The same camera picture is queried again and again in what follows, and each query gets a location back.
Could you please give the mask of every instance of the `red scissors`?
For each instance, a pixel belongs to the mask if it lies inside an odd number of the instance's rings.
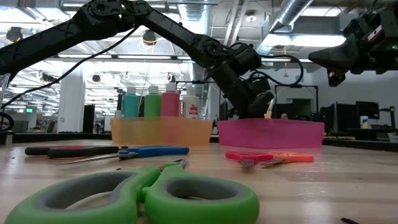
[[[251,167],[256,163],[269,161],[274,155],[264,152],[226,152],[225,158],[238,161],[244,167]]]
[[[263,162],[263,166],[273,166],[280,163],[288,162],[313,162],[312,154],[304,154],[297,152],[269,152],[274,156],[273,159]]]

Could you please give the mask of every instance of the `teal paint bottle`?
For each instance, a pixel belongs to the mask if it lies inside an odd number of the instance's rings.
[[[135,87],[127,87],[127,94],[122,97],[122,111],[125,118],[138,117],[139,96]]]
[[[162,96],[159,95],[157,86],[149,87],[149,94],[144,100],[144,117],[160,116],[160,107],[162,106]]]

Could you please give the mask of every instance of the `white bottle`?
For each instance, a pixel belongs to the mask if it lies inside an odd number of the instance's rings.
[[[195,96],[195,88],[187,87],[187,95],[182,98],[182,116],[184,118],[199,119],[200,99]]]

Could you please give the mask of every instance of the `wooden table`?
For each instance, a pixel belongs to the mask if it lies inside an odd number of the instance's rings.
[[[26,146],[54,144],[110,145],[112,142],[57,141],[1,147],[0,222],[21,200],[62,180],[117,168],[124,170],[161,165],[186,157],[189,172],[227,178],[253,188],[261,203],[258,223],[341,223],[341,217],[360,224],[398,223],[398,154],[394,152],[324,146],[323,149],[311,151],[315,154],[314,163],[283,164],[269,169],[256,166],[249,170],[243,169],[237,162],[224,159],[224,151],[243,148],[218,144],[192,147],[188,156],[122,162],[108,159],[59,167],[55,165],[64,160],[27,157],[24,154]]]

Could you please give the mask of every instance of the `pink paint bottle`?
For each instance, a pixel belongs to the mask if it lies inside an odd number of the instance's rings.
[[[175,83],[166,84],[166,92],[162,94],[161,116],[180,116],[180,95]]]

